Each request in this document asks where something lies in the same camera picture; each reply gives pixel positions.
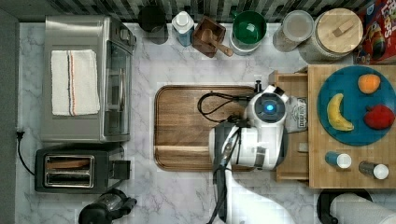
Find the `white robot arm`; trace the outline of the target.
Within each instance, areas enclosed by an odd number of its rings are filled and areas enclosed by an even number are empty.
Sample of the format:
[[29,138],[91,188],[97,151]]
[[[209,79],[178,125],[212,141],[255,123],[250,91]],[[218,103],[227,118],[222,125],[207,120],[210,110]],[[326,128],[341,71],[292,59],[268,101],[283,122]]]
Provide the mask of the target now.
[[207,224],[294,224],[279,203],[246,189],[233,177],[235,165],[264,171],[275,169],[286,157],[289,97],[270,85],[248,101],[239,121],[223,121],[210,130],[216,205]]

